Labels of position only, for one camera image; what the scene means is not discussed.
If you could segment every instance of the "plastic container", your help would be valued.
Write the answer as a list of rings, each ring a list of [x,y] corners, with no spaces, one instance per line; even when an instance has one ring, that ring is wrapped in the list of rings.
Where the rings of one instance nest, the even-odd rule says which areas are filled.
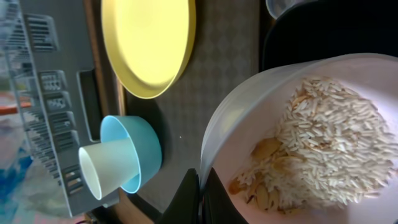
[[[201,190],[211,167],[224,187],[249,156],[256,143],[274,130],[284,103],[306,75],[332,77],[357,91],[378,107],[390,131],[398,135],[398,59],[379,54],[352,54],[298,63],[261,72],[236,87],[214,112],[201,149]],[[294,217],[266,214],[230,195],[234,206],[249,223],[394,223],[398,216],[398,179],[377,199],[349,204],[339,212],[309,211]]]
[[[267,33],[261,72],[356,53],[398,57],[397,1],[310,1],[283,13]]]
[[[122,184],[127,193],[136,193],[151,179],[162,164],[162,150],[154,129],[138,116],[108,115],[101,123],[101,142],[129,138],[132,153],[138,161],[138,175]]]

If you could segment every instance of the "yellow plate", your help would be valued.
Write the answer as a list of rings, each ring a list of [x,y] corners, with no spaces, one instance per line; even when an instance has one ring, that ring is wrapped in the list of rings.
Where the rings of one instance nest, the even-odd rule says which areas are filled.
[[[187,66],[195,39],[195,0],[103,0],[109,60],[124,87],[149,99]]]

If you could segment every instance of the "white plastic container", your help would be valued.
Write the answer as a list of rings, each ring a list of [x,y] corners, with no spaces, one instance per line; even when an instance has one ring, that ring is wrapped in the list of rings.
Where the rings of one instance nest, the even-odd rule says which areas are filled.
[[[331,77],[357,91],[378,107],[390,131],[398,136],[398,59],[379,54],[352,54],[299,63],[261,72],[236,87],[214,112],[201,149],[201,189],[211,167],[224,187],[243,165],[256,143],[272,133],[300,79]],[[349,204],[339,212],[308,211],[294,217],[267,214],[230,195],[249,223],[394,223],[398,220],[398,178],[377,199]]]

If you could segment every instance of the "black object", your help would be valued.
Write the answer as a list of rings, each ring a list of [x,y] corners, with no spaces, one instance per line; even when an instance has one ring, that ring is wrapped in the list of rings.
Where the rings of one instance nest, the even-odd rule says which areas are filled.
[[[86,213],[86,215],[91,219],[92,224],[123,224],[113,209],[103,206]]]
[[[295,6],[268,33],[261,71],[353,53],[398,57],[397,3],[320,0]]]
[[[195,169],[189,169],[169,207],[156,223],[198,223],[198,206],[199,178]]]
[[[189,169],[169,207],[156,223],[198,223],[199,198],[199,179],[197,172],[195,169]],[[247,223],[232,204],[232,201],[229,199],[223,184],[213,168],[211,168],[206,183],[206,190],[203,194],[202,209],[203,222],[206,224]]]
[[[203,220],[206,224],[247,223],[232,204],[216,171],[211,168],[203,195]]]
[[[78,83],[81,91],[81,101],[87,120],[87,131],[92,141],[100,140],[101,121],[104,118],[101,110],[98,88],[94,70],[79,71]]]
[[[138,194],[127,194],[127,197],[133,205],[139,208],[139,210],[142,211],[152,221],[155,221],[162,216],[158,209],[146,202]]]

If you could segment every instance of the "gray countertop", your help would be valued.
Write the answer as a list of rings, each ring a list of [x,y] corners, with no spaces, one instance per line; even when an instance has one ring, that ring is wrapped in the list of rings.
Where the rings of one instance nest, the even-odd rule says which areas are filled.
[[[195,45],[180,80],[154,100],[127,92],[127,114],[146,119],[162,145],[160,171],[138,191],[161,213],[186,171],[199,172],[203,135],[217,106],[258,72],[259,11],[259,1],[197,0]]]

